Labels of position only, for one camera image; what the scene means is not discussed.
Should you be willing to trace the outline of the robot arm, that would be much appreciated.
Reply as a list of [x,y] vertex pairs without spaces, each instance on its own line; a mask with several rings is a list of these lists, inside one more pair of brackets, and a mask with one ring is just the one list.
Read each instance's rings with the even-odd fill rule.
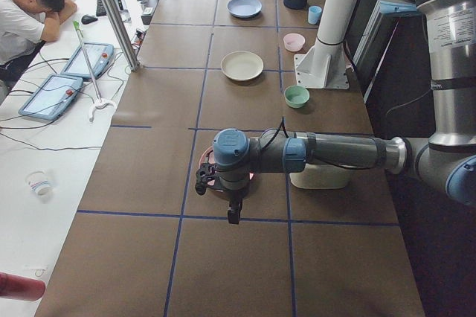
[[475,0],[380,0],[380,11],[426,17],[435,133],[383,140],[278,127],[248,138],[224,129],[213,140],[214,163],[196,172],[195,189],[226,193],[229,223],[240,220],[251,173],[300,173],[317,162],[409,173],[457,202],[475,204]]

